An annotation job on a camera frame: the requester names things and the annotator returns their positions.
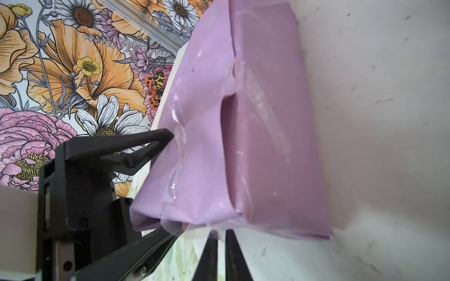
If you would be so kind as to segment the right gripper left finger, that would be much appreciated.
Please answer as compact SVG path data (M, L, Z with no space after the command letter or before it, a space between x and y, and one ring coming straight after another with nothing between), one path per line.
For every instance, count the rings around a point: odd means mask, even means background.
M218 232L209 233L192 281L218 280Z

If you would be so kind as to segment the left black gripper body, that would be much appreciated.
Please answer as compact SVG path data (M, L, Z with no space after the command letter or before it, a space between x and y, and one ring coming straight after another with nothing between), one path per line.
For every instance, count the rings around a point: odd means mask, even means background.
M36 279L141 281L183 232L158 225L143 237L130 198L117 198L117 173L134 175L172 140L167 129L111 137L75 137L56 148L39 173Z

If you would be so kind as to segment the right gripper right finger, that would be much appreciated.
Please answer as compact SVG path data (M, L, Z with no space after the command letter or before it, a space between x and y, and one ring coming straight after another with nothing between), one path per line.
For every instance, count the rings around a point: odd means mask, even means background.
M226 231L225 239L226 281L253 281L236 234Z

